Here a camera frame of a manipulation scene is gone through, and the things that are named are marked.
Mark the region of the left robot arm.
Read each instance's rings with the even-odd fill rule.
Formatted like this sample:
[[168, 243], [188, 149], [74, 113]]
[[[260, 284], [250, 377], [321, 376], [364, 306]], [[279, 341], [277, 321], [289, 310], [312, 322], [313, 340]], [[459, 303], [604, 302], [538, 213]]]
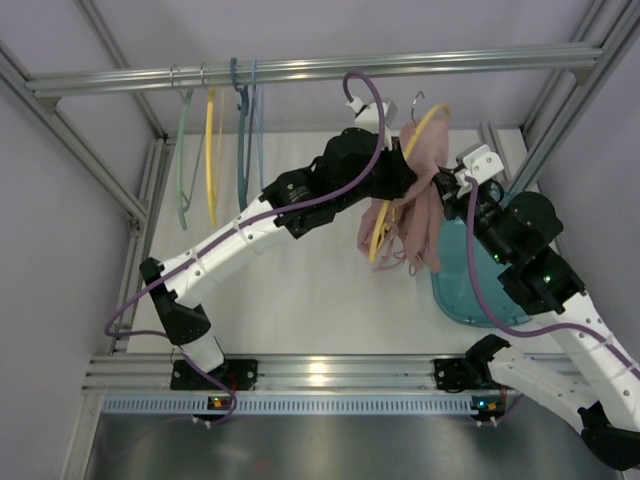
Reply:
[[402, 198], [417, 180], [398, 138], [349, 128], [331, 138], [310, 165], [281, 173], [227, 226], [184, 253], [144, 260], [145, 286], [170, 344], [215, 378], [226, 358], [202, 306], [204, 297], [241, 267], [331, 223], [368, 198]]

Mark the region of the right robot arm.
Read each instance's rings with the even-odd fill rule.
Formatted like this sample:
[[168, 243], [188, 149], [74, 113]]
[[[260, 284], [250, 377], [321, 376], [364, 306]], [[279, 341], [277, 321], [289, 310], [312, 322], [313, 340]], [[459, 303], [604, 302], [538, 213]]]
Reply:
[[[447, 219], [466, 226], [469, 278], [476, 300], [499, 335], [465, 354], [478, 384], [513, 388], [563, 419], [602, 463], [617, 471], [639, 465], [639, 364], [597, 312], [584, 282], [550, 246], [563, 230], [552, 203], [524, 191], [501, 205], [470, 175], [441, 169], [433, 180]], [[505, 265], [498, 280], [533, 320], [518, 331], [499, 320], [484, 299], [474, 246]], [[573, 382], [519, 352], [508, 336], [551, 336], [582, 378]]]

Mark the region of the dark teal hanger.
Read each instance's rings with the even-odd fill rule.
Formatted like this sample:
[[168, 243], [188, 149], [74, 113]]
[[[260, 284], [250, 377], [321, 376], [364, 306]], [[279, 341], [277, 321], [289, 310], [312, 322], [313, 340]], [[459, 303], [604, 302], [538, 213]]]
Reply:
[[246, 140], [248, 139], [247, 121], [249, 119], [249, 93], [248, 86], [241, 85], [238, 80], [237, 73], [238, 59], [232, 57], [230, 59], [230, 78], [234, 91], [239, 95], [239, 103], [237, 110], [238, 132], [237, 132], [237, 158], [236, 158], [236, 179], [237, 179], [237, 200], [239, 210], [243, 211], [248, 206], [248, 188], [249, 188], [249, 167], [246, 161], [249, 159], [248, 147]]

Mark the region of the light blue hanger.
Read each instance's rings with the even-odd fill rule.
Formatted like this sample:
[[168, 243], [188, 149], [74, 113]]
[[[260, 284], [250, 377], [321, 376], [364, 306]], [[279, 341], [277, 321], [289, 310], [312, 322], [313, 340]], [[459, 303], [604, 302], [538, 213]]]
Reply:
[[252, 87], [254, 110], [254, 136], [258, 155], [258, 174], [260, 188], [264, 187], [264, 94], [263, 87], [257, 83], [258, 60], [252, 62]]

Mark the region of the green hanger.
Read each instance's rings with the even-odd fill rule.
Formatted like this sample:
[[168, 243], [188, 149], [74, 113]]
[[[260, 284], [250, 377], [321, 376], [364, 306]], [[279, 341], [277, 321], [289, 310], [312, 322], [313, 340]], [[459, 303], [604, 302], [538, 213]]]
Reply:
[[186, 127], [191, 111], [191, 104], [194, 95], [194, 88], [189, 88], [182, 95], [182, 106], [178, 123], [177, 138], [174, 149], [174, 185], [175, 185], [175, 206], [179, 226], [183, 231], [188, 228], [186, 213], [189, 209], [190, 200], [184, 190], [184, 144]]

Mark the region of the teal transparent plastic bin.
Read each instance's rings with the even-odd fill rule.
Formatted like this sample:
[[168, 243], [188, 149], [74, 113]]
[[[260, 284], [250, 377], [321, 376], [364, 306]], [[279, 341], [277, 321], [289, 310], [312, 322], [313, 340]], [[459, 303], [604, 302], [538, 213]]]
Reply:
[[[434, 298], [441, 310], [453, 321], [478, 328], [491, 328], [474, 294], [467, 262], [467, 207], [462, 215], [443, 223], [438, 256], [441, 270], [431, 275]], [[474, 242], [477, 279], [482, 295], [494, 315], [505, 325], [514, 327], [530, 321], [524, 310], [504, 291], [499, 276], [508, 266], [497, 262], [479, 241]]]

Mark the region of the aluminium frame post right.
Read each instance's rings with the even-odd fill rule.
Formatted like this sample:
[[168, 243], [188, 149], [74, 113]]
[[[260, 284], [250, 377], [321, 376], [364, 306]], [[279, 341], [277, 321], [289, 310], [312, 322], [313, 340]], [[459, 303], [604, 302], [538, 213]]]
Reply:
[[512, 194], [534, 186], [544, 167], [575, 129], [596, 95], [639, 38], [637, 1], [591, 1], [570, 40], [600, 49], [595, 63], [549, 75], [520, 126], [526, 156], [508, 174]]

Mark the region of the aluminium frame post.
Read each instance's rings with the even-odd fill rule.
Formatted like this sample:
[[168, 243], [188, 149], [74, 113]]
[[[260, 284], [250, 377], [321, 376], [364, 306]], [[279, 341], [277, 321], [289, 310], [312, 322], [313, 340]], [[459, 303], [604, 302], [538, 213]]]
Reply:
[[549, 75], [520, 126], [526, 156], [508, 174], [512, 194], [534, 186], [544, 167], [575, 129], [596, 95], [639, 38], [637, 1], [591, 1], [570, 40], [600, 49], [595, 63]]
[[150, 207], [113, 170], [122, 156], [102, 155], [86, 133], [95, 126], [110, 148], [125, 147], [127, 136], [151, 145], [164, 141], [166, 133], [144, 95], [107, 96], [91, 105], [82, 122], [74, 123], [64, 110], [69, 94], [43, 94], [28, 85], [40, 77], [41, 66], [87, 70], [90, 60], [102, 70], [128, 66], [95, 2], [1, 3], [1, 82], [123, 209], [130, 230], [139, 233], [150, 222]]

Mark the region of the aluminium hanging rail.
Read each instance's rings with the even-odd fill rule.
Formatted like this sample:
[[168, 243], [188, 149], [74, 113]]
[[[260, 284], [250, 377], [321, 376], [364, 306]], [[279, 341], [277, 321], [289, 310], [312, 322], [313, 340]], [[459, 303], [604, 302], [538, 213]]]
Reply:
[[40, 98], [151, 92], [233, 83], [336, 80], [357, 70], [372, 78], [501, 71], [590, 68], [603, 55], [593, 43], [517, 46], [481, 50], [345, 56], [304, 60], [229, 61], [199, 66], [40, 74], [26, 87]]

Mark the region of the aluminium frame post left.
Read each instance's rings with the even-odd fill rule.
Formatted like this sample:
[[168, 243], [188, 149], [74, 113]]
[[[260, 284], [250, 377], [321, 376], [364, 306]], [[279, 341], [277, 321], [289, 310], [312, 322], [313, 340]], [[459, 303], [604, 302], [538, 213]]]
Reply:
[[102, 70], [128, 66], [95, 2], [1, 3], [1, 82], [123, 209], [130, 230], [139, 233], [150, 222], [150, 207], [113, 170], [122, 156], [102, 155], [86, 133], [95, 126], [110, 148], [125, 147], [127, 136], [151, 145], [164, 141], [166, 133], [144, 95], [107, 96], [91, 105], [82, 122], [74, 123], [64, 110], [69, 94], [43, 94], [28, 85], [40, 77], [41, 66], [87, 70], [90, 60]]

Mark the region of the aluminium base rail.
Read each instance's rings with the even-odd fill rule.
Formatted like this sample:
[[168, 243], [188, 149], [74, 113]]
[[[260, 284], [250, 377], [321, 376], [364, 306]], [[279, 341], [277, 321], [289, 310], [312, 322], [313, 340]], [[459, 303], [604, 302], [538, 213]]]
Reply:
[[[169, 393], [183, 368], [177, 353], [95, 356], [82, 381], [85, 393]], [[228, 369], [243, 391], [346, 394], [434, 392], [461, 355], [229, 354]]]

